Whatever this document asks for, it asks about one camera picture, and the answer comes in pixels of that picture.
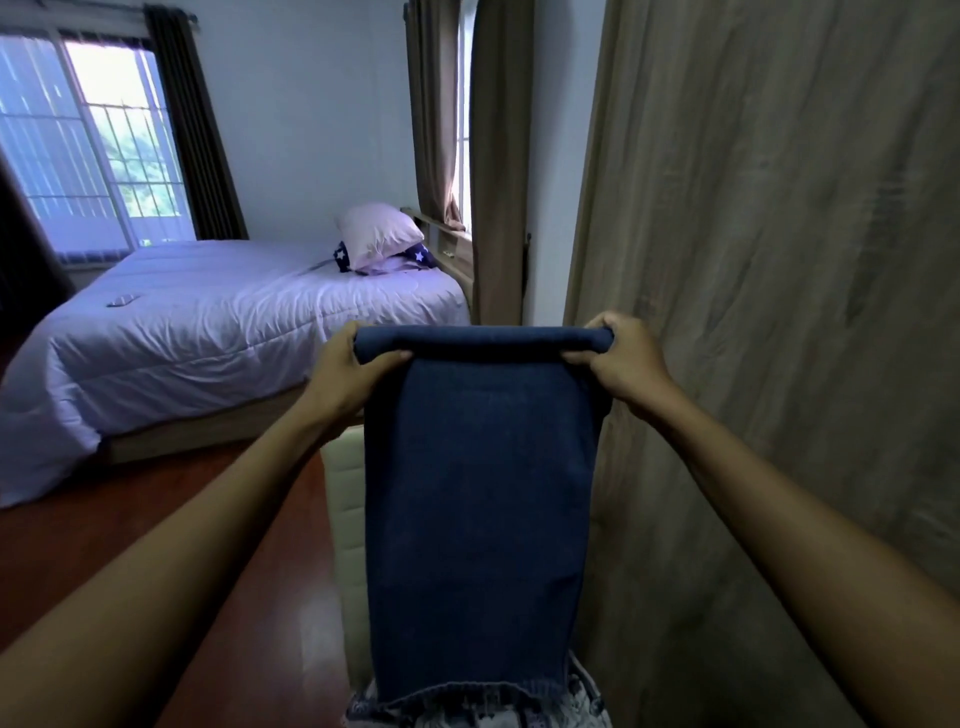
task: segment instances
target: wooden headboard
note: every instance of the wooden headboard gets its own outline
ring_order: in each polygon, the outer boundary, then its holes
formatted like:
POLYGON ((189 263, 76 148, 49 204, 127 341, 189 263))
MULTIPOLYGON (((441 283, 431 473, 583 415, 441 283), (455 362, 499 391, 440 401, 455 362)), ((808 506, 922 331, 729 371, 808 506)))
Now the wooden headboard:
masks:
POLYGON ((476 318, 477 307, 474 304, 473 238, 469 232, 456 231, 448 225, 424 215, 412 207, 400 210, 410 215, 423 231, 423 243, 440 264, 444 273, 456 280, 467 297, 470 318, 476 318))

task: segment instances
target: person's right hand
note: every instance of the person's right hand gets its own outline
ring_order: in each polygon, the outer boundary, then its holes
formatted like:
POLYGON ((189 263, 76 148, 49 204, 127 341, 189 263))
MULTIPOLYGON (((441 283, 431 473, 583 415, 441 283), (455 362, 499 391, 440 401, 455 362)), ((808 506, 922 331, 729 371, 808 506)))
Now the person's right hand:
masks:
POLYGON ((683 395, 666 369, 660 344, 642 321, 604 311, 587 324, 587 328, 601 327, 613 331, 609 351, 564 352, 564 361, 588 365, 603 388, 640 417, 656 413, 665 400, 683 395))

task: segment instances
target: wooden floor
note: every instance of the wooden floor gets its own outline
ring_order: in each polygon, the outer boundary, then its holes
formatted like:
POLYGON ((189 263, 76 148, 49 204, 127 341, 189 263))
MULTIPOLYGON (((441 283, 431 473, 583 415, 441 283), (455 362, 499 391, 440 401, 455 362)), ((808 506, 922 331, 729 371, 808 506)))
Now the wooden floor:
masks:
MULTIPOLYGON (((196 494, 226 446, 86 475, 0 512, 0 649, 196 494)), ((320 456, 304 469, 157 725, 323 727, 348 699, 320 456)))

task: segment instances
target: dark curtain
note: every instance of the dark curtain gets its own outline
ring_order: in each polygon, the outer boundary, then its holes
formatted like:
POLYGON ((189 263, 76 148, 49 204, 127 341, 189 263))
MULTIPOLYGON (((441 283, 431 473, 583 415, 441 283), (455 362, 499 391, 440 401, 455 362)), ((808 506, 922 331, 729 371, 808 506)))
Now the dark curtain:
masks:
POLYGON ((403 8, 403 19, 420 211, 463 230, 453 196, 460 0, 410 0, 403 8))
POLYGON ((534 0, 480 0, 470 74, 470 199, 484 325, 523 316, 534 0))
POLYGON ((13 170, 0 156, 0 333, 29 330, 72 293, 13 170))
POLYGON ((199 240, 246 240, 247 226, 185 12, 144 9, 199 240))

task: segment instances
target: denim fabric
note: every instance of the denim fabric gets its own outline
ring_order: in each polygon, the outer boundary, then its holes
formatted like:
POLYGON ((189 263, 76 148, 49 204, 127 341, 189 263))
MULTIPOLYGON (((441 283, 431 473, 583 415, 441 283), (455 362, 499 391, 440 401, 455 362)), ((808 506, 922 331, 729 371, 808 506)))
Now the denim fabric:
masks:
POLYGON ((610 398, 566 366, 606 329, 374 327, 361 363, 413 361, 365 409, 367 581, 379 698, 509 685, 558 697, 610 398))

